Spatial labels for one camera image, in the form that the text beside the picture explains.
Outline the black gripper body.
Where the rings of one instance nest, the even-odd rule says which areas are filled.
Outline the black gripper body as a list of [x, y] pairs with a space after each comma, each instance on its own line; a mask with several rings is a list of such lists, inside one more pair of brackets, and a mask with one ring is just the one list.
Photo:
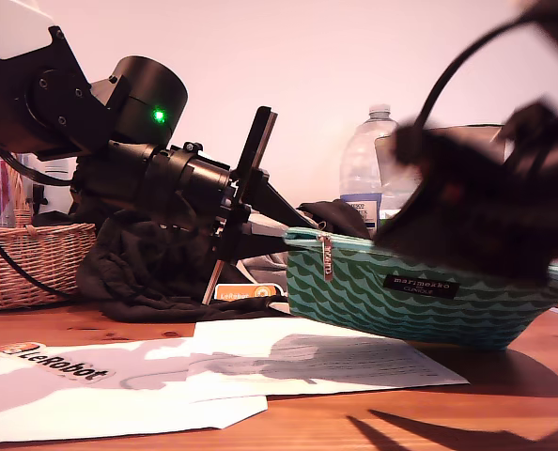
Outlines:
[[188, 154], [179, 180], [180, 193], [194, 208], [196, 226], [211, 226], [218, 232], [213, 245], [216, 258], [208, 286], [202, 299], [210, 303], [225, 264], [235, 260], [242, 226], [250, 208], [242, 202], [246, 188], [258, 169], [277, 118], [270, 107], [261, 106], [244, 145], [238, 166], [234, 169], [209, 162], [197, 154]]

